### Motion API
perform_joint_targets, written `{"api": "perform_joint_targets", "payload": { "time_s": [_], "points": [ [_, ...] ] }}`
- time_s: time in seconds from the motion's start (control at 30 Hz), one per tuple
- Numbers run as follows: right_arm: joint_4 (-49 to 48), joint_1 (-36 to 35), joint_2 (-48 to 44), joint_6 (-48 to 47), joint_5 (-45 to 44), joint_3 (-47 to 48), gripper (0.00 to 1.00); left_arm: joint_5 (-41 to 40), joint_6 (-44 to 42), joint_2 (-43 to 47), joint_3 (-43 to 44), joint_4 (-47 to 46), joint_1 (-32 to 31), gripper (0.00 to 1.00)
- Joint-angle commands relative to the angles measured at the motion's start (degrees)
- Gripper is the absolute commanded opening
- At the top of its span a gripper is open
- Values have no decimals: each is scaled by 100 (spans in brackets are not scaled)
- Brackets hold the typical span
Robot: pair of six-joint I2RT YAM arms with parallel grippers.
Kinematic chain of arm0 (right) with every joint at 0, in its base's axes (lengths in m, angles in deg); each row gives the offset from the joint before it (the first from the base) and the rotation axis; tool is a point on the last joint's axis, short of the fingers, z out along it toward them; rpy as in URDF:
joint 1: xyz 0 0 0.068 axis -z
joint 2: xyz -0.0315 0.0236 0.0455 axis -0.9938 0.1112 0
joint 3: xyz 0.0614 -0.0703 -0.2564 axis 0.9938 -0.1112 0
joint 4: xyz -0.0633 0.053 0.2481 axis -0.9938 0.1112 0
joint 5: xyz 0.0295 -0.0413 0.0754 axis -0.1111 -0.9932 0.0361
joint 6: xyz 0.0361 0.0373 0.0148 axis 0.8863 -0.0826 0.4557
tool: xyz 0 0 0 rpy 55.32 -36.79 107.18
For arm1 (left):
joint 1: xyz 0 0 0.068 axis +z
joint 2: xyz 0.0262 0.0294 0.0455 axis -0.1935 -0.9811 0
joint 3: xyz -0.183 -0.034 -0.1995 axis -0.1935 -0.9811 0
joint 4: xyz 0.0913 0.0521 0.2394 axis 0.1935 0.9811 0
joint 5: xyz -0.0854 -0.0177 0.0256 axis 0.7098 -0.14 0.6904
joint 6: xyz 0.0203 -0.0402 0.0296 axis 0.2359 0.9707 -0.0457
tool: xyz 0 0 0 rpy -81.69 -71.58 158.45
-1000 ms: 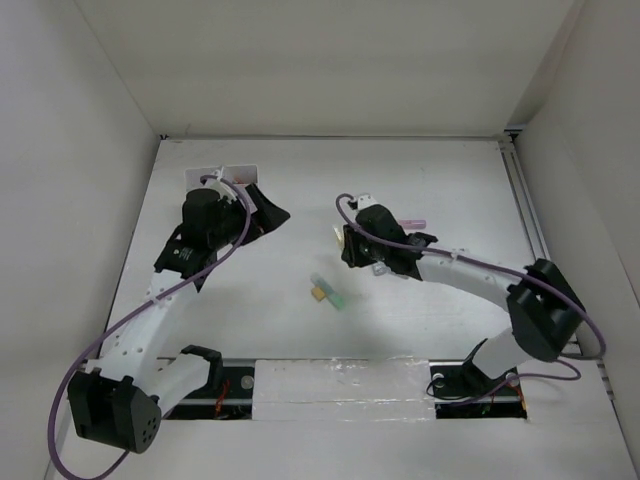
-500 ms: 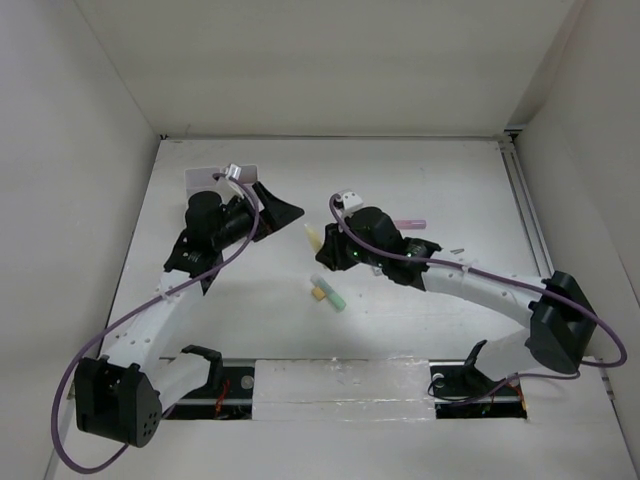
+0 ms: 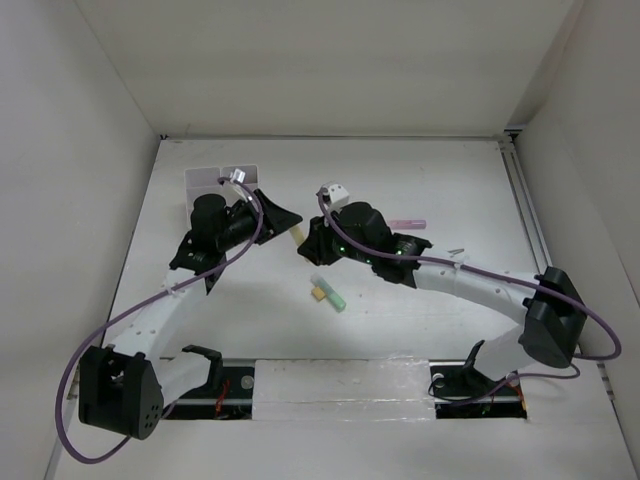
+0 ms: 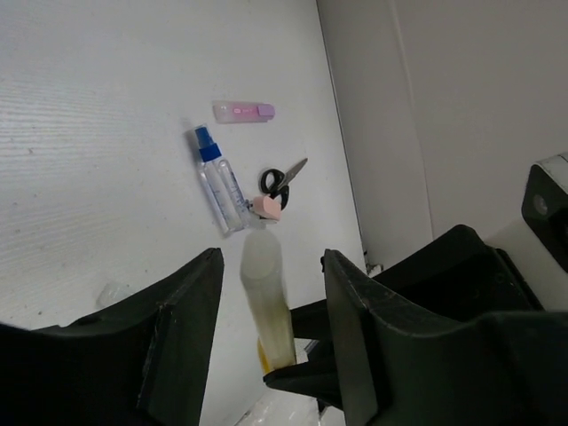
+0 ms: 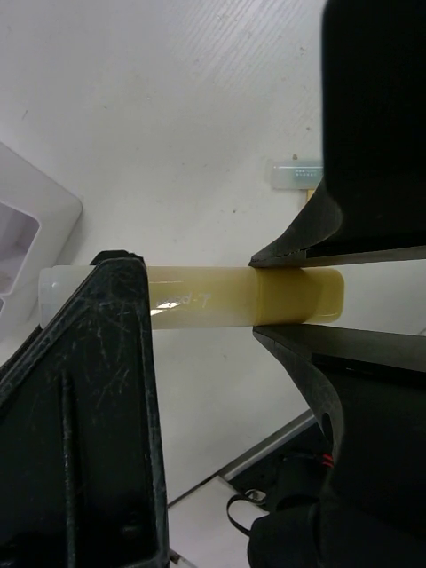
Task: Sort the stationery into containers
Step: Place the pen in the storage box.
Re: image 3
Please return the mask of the pink highlighter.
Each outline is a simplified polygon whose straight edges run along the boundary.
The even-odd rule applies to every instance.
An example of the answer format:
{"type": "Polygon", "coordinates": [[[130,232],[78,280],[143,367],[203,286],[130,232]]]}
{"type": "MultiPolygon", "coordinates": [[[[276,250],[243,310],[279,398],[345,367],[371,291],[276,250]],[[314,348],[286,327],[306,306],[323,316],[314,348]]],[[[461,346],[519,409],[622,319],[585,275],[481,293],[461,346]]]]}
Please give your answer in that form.
{"type": "Polygon", "coordinates": [[[423,219],[390,220],[389,226],[394,230],[424,230],[427,226],[423,219]]]}

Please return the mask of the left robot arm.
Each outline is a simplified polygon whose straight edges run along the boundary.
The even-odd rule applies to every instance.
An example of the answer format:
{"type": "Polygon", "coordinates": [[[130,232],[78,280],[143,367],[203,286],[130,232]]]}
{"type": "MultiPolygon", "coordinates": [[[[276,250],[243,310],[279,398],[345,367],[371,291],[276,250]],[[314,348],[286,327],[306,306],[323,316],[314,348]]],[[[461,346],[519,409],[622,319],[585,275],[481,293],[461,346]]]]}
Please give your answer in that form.
{"type": "Polygon", "coordinates": [[[144,306],[108,346],[92,346],[82,355],[80,421],[144,440],[184,394],[216,394],[223,384],[220,352],[187,345],[168,362],[162,361],[163,352],[213,290],[229,250],[245,241],[262,245],[301,221],[261,190],[233,205],[219,194],[198,197],[191,228],[169,264],[163,298],[144,306]]]}

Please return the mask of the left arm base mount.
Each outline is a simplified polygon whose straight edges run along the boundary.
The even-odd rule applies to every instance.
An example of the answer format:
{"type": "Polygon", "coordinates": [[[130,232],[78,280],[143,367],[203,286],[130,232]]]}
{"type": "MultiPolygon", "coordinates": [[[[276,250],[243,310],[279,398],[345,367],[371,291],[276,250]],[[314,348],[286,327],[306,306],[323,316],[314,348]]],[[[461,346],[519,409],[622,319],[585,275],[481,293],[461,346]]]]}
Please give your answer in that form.
{"type": "Polygon", "coordinates": [[[203,386],[180,397],[164,414],[168,420],[251,420],[255,363],[224,364],[217,387],[203,386]]]}

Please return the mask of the yellow highlighter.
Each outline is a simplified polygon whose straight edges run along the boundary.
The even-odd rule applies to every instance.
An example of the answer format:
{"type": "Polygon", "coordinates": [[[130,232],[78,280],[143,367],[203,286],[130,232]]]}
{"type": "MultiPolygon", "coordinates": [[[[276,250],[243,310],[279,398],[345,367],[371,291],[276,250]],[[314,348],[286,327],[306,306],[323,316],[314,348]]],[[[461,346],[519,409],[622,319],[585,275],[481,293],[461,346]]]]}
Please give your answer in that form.
{"type": "Polygon", "coordinates": [[[289,233],[297,247],[301,246],[304,243],[306,237],[304,235],[304,232],[298,225],[290,228],[289,233]]]}

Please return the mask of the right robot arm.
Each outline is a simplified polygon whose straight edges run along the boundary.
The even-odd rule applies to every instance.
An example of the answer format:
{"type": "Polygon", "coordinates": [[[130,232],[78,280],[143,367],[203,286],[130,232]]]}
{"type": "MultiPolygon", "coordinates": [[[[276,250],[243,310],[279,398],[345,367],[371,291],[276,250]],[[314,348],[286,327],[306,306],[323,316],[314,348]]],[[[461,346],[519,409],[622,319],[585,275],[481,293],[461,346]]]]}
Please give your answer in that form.
{"type": "Polygon", "coordinates": [[[555,370],[573,365],[586,314],[561,270],[513,277],[482,269],[460,254],[434,249],[426,239],[393,231],[366,202],[327,209],[312,218],[297,252],[315,266],[350,259],[388,283],[450,295],[511,320],[513,328],[494,339],[478,340],[450,375],[473,393],[486,393],[535,363],[555,370]]]}

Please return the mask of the green highlighter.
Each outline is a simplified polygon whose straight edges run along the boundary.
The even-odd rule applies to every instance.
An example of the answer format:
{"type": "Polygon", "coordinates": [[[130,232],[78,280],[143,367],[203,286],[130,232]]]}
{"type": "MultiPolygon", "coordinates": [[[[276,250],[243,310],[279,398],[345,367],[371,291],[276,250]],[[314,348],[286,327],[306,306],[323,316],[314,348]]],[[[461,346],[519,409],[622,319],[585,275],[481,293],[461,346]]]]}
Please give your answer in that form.
{"type": "Polygon", "coordinates": [[[335,291],[335,289],[324,277],[317,273],[314,273],[311,275],[310,281],[313,285],[313,288],[319,287],[325,292],[326,297],[323,300],[327,300],[336,312],[341,313],[346,309],[346,301],[335,291]]]}

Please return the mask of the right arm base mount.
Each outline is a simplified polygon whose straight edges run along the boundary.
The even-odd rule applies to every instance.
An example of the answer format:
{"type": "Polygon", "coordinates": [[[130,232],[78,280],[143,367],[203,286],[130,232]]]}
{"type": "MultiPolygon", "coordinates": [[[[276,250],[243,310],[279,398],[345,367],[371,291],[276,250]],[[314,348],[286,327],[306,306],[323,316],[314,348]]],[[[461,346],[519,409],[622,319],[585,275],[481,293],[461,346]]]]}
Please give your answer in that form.
{"type": "Polygon", "coordinates": [[[427,393],[437,420],[526,419],[524,395],[517,382],[489,380],[461,364],[430,367],[427,393]]]}

